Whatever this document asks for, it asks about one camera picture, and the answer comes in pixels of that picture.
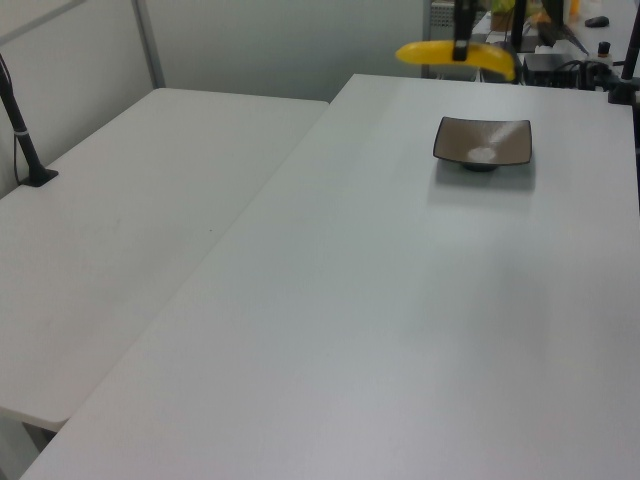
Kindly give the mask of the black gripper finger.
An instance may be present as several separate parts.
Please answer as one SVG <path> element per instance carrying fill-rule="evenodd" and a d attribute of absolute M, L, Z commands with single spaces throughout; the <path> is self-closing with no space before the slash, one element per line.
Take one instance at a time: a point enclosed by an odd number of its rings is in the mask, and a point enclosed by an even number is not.
<path fill-rule="evenodd" d="M 455 0 L 454 1 L 454 38 L 453 53 L 454 61 L 465 61 L 470 44 L 470 38 L 475 21 L 475 0 Z"/>

